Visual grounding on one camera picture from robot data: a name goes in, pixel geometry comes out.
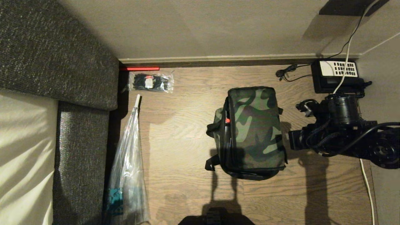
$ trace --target baseboard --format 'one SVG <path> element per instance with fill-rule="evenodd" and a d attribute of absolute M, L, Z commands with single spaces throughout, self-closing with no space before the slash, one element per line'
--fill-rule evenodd
<path fill-rule="evenodd" d="M 344 58 L 342 53 L 336 58 Z M 160 66 L 171 67 L 203 67 L 203 66 L 257 66 L 257 65 L 284 65 L 307 64 L 323 55 L 315 54 L 281 54 L 281 55 L 254 55 L 254 56 L 195 56 L 195 57 L 167 57 L 167 58 L 121 58 L 121 63 L 127 66 Z M 360 54 L 351 54 L 349 58 L 356 60 Z"/>

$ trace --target bag strap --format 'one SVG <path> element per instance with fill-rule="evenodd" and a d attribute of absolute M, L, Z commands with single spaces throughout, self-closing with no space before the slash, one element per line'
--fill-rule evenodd
<path fill-rule="evenodd" d="M 220 157 L 218 154 L 214 155 L 213 157 L 207 159 L 205 169 L 208 171 L 215 171 L 216 165 L 220 164 Z"/>

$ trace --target cable tie package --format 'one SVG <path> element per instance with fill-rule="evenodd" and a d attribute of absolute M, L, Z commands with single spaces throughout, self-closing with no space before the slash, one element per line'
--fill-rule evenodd
<path fill-rule="evenodd" d="M 172 93 L 174 91 L 174 76 L 172 72 L 129 72 L 128 90 Z"/>

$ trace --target white stick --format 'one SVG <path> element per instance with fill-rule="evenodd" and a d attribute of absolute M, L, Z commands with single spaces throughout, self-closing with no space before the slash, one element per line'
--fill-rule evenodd
<path fill-rule="evenodd" d="M 136 102 L 135 102 L 135 107 L 139 108 L 139 102 L 140 102 L 140 94 L 136 97 Z"/>

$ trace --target red strip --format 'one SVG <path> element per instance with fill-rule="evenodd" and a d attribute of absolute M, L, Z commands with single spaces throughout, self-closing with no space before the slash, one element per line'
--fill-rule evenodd
<path fill-rule="evenodd" d="M 154 71 L 160 70 L 159 67 L 121 67 L 120 71 Z"/>

